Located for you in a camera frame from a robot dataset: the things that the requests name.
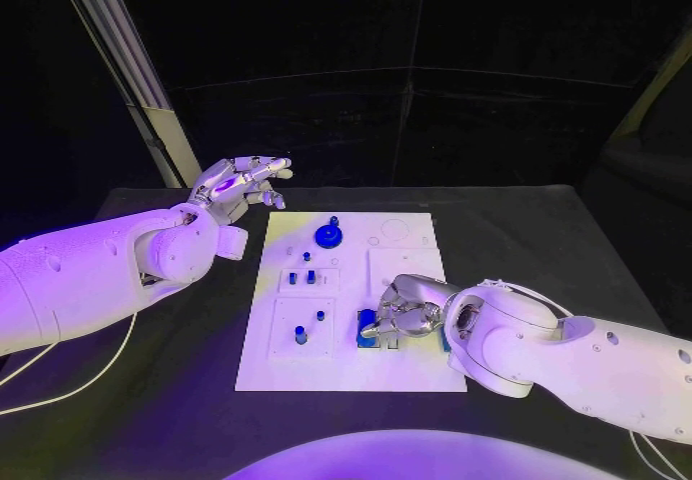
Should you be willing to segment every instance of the black wall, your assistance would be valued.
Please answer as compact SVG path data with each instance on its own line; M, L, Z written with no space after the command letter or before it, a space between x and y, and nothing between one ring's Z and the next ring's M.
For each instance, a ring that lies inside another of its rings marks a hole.
M682 2L130 1L209 165L295 186L572 183L685 24Z
M3 3L0 245L94 218L114 187L163 187L68 1Z

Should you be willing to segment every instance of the blue object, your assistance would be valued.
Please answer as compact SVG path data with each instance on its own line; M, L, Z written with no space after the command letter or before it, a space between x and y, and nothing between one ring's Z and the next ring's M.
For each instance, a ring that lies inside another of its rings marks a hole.
M339 228L339 219L331 217L329 225L323 225L314 232L314 242L321 248L334 248L343 240L343 232Z
M375 323L376 315L375 310L360 310L357 312L357 334L356 334L356 343L359 348L378 348L378 338L365 338L360 335L363 328L370 324Z
M307 342L307 333L305 329L301 326L295 327L295 343L304 345Z
M447 335L444 334L444 327L440 329L440 339L442 340L442 350L451 352L450 342L447 341Z

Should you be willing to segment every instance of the black tabletop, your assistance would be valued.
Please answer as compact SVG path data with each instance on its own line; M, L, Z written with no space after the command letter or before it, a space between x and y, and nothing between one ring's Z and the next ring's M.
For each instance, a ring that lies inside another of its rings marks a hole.
M502 278L575 313L664 331L649 301L568 186L285 189L288 209L429 212L447 280ZM186 190L111 192L99 219L169 207ZM627 432L572 412L535 387L526 399L467 393L235 392L268 209L241 262L140 313L121 358L76 396L0 417L1 478L222 478L320 438L379 429L493 436L627 478L650 478ZM78 387L120 346L128 321L62 343L0 388L0 409ZM13 355L7 374L32 352Z

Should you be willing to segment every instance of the screw hole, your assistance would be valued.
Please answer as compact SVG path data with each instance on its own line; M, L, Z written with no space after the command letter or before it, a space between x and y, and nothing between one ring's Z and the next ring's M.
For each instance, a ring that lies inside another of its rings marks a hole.
M689 365L692 363L692 358L689 357L689 353L680 348L677 350L677 356L680 360Z

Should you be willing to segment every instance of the robotic hand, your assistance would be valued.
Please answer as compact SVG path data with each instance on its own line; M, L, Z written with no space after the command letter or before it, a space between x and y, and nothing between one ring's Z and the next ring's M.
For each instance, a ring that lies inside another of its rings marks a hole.
M186 203L47 233L0 252L0 355L85 335L206 274L215 256L242 258L248 232L231 226L264 202L285 208L268 179L287 158L220 160Z
M566 317L558 319L546 304ZM463 290L399 275L382 295L378 321L360 334L421 337L440 327L450 367L493 392L522 398L536 383L579 413L692 444L692 342L572 316L502 281Z

